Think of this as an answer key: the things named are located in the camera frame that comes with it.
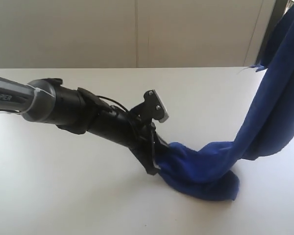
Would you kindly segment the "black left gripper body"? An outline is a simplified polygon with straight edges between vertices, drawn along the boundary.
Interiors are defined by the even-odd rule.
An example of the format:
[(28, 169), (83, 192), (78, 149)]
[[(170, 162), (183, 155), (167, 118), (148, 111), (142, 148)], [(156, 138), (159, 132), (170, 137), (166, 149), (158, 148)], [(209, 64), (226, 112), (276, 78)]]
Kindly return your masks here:
[(149, 175), (160, 172), (156, 156), (169, 148), (151, 120), (143, 123), (118, 107), (99, 111), (87, 131), (128, 148)]

